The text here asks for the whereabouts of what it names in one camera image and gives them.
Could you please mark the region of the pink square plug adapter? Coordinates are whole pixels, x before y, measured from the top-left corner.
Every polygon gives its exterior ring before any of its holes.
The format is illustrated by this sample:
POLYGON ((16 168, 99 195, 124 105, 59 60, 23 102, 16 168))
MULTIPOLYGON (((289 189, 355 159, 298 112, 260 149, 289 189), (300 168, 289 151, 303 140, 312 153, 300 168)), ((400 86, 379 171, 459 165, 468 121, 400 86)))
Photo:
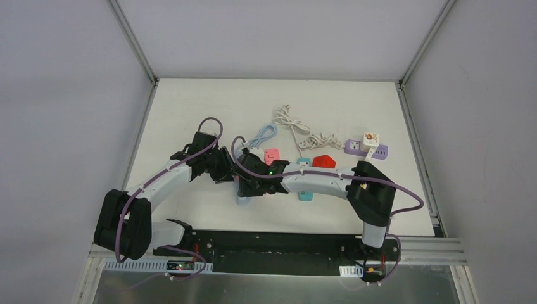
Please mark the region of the pink square plug adapter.
POLYGON ((269 148, 264 150, 264 162, 271 165, 273 161, 280 160, 281 156, 277 148, 269 148))

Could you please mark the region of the red cube plug adapter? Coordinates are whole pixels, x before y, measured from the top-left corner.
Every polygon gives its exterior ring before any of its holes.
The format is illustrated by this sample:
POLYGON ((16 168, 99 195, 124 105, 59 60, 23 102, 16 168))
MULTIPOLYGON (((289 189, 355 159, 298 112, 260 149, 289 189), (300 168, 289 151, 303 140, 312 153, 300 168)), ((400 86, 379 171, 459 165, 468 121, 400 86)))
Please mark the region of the red cube plug adapter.
POLYGON ((313 158, 312 166, 317 168, 336 168, 336 161, 329 155, 320 155, 313 158))

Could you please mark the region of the light blue power strip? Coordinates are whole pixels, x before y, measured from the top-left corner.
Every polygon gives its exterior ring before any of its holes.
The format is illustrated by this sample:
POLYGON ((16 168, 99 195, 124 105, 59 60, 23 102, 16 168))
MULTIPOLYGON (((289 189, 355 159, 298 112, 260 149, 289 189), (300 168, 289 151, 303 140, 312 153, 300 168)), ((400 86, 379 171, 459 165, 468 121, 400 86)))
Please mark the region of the light blue power strip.
POLYGON ((236 203, 239 206, 246 206, 250 203, 251 198, 250 197, 242 197, 239 195, 240 192, 240 178, 238 175, 234 177, 234 186, 235 186, 235 192, 236 192, 236 203))

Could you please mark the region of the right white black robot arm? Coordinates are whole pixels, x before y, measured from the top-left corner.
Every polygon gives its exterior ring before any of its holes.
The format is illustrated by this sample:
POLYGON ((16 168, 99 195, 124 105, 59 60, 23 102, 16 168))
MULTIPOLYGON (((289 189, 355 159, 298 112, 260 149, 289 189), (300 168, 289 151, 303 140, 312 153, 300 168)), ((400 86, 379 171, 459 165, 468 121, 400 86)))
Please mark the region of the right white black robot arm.
POLYGON ((245 197, 308 192, 347 200, 363 222, 360 253, 369 260, 383 254, 396 186, 373 164, 358 161, 353 168, 336 169, 274 160, 267 165, 247 151, 233 160, 245 197))

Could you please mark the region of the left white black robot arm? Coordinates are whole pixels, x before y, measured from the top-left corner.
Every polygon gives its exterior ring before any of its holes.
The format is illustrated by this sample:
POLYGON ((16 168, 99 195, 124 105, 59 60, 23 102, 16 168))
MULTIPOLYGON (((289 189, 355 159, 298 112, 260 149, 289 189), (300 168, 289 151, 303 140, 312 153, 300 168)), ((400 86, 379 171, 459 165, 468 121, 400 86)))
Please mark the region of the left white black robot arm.
POLYGON ((208 174, 216 184, 234 180, 231 154, 217 139, 197 131, 192 142, 170 156, 149 179, 128 191, 108 191, 94 244, 114 252, 119 261, 137 260, 162 246, 169 246, 178 256, 188 255, 193 248, 193 239, 186 234, 188 224, 173 218, 157 222, 152 214, 171 194, 202 174, 208 174))

